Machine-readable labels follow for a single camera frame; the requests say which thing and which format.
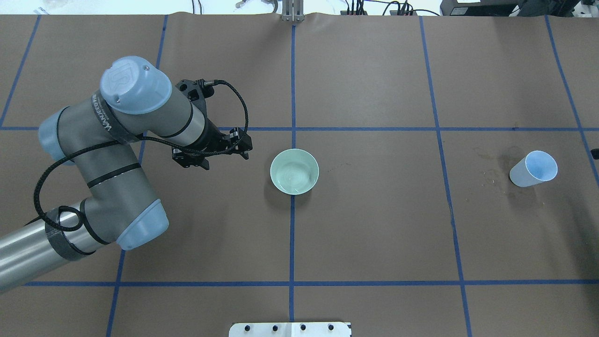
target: black wire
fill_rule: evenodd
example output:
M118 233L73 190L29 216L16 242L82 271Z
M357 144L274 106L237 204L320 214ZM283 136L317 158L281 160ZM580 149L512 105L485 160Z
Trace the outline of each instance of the black wire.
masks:
M239 101L241 102L241 105L243 106L243 113L245 115L246 118L246 123L245 126L243 128L243 132L242 134L239 136L239 139L233 143L229 148L222 150L222 151L215 151L215 152L204 152L204 151L199 151L199 150L195 150L195 149L188 149L185 148L183 146L180 146L178 144L175 143L171 143L168 142L166 140L163 139L159 139L159 138L154 138L154 137L147 137L147 136L142 136L142 137L138 137L139 140L150 140L152 142L157 142L157 143L162 143L164 145L168 145L168 146L172 146L176 149L179 149L183 152L189 153L189 154L197 154L197 155L203 155L205 157L210 157L210 156L214 156L214 155L223 155L223 154L228 154L229 152L233 151L237 145L239 145L241 143L241 141L245 138L245 136L247 135L247 125L249 123L249 117L248 117L248 113L247 113L247 105L246 102L243 100L243 97L241 97L241 95L239 94L239 92L227 81L225 80L214 80L214 85L226 85L228 86L233 93L236 94L237 98L239 98ZM86 154L90 151L94 151L94 150L98 150L98 149L103 149L103 148L107 148L109 146L114 146L114 145L119 145L120 143L116 140L112 140L110 142L105 142L105 143L100 143L100 144L96 144L96 145L92 145L89 146L87 148L81 149L79 151L73 152L72 154L65 156L64 158L62 158L61 160L57 160L54 164L50 165L50 167L48 167L44 173L41 175L40 179L38 180L35 189L34 189L34 208L35 211L38 214L39 219L44 220L49 226L60 230L60 231L76 231L79 228L81 228L81 226L83 225L83 217L85 216L84 214L82 214L79 210L74 209L69 207L68 210L66 210L66 212L71 212L77 215L78 221L77 221L77 225L75 225L74 227L65 227L60 225L59 223L54 222L52 219L50 219L47 214L44 212L44 209L41 207L41 203L40 203L40 192L42 187L44 186L44 182L46 182L46 179L48 178L48 176L50 175L50 173L56 169L57 167L59 167L60 165L66 163L69 160L72 160L75 157L78 157L80 155Z
M429 13L435 14L436 16L441 16L441 15L439 15L439 14L437 14L437 13L433 12L433 11L429 11L429 10L411 10L411 11L409 11L408 13L414 13L414 12L416 12L416 11L421 11L421 12L429 12Z
M397 4L397 11L400 10L401 8L401 4L398 1L391 1L391 2L387 2L387 7L385 7L385 10L383 11L383 15L385 15L385 13L387 13L387 9L389 8L389 6L391 6L392 4Z

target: light green bowl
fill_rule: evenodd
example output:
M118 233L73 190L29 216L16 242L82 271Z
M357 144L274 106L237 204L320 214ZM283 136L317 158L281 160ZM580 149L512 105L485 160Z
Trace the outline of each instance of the light green bowl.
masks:
M318 163L308 152L289 149L274 157L270 179L283 193L298 195L311 190L318 180Z

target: white bracket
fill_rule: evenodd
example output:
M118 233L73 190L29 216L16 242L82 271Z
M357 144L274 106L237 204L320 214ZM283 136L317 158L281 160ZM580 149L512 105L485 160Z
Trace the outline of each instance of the white bracket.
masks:
M281 19L285 22L304 21L304 0L283 0Z
M229 337L352 337L352 324L312 323L236 323Z

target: cup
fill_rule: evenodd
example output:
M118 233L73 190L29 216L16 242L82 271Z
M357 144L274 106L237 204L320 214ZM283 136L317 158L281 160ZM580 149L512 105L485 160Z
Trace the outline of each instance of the cup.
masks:
M316 159L301 149L289 149L274 157L270 179L283 193L298 195L311 190L318 180Z
M516 186L528 187L550 181L558 174L555 159L543 151L532 151L510 171L510 179Z

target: blue plastic cap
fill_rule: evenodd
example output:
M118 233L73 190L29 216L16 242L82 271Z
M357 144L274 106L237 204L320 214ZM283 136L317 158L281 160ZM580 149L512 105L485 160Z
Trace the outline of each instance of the blue plastic cap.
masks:
M167 228L167 213L164 211L160 199L156 199L127 226L116 239L116 243L124 250L129 251L157 238Z
M56 112L48 119L46 119L40 125L38 129L38 140L40 141L41 147L46 151L52 159L61 160L65 157L65 153L62 152L60 148L60 143L58 142L58 119L60 118L60 114L68 107L62 108L60 111ZM74 165L75 163L72 161L67 161L65 165Z
M168 76L139 56L116 60L100 80L100 92L106 103L130 115L142 115L160 108L172 91Z

